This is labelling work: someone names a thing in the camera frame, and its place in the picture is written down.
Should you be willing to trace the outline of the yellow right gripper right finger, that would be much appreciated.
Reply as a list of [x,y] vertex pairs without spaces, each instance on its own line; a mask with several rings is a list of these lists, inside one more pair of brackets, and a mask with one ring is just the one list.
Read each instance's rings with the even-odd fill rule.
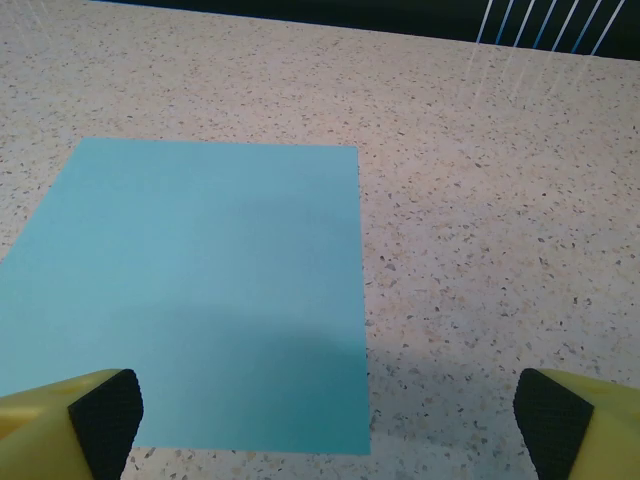
[[540,479],[639,477],[637,388],[527,368],[513,409]]

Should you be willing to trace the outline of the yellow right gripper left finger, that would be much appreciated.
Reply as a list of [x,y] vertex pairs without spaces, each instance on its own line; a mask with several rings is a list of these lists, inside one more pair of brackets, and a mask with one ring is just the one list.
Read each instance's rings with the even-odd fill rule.
[[1,398],[3,479],[119,479],[143,418],[131,369],[107,369]]

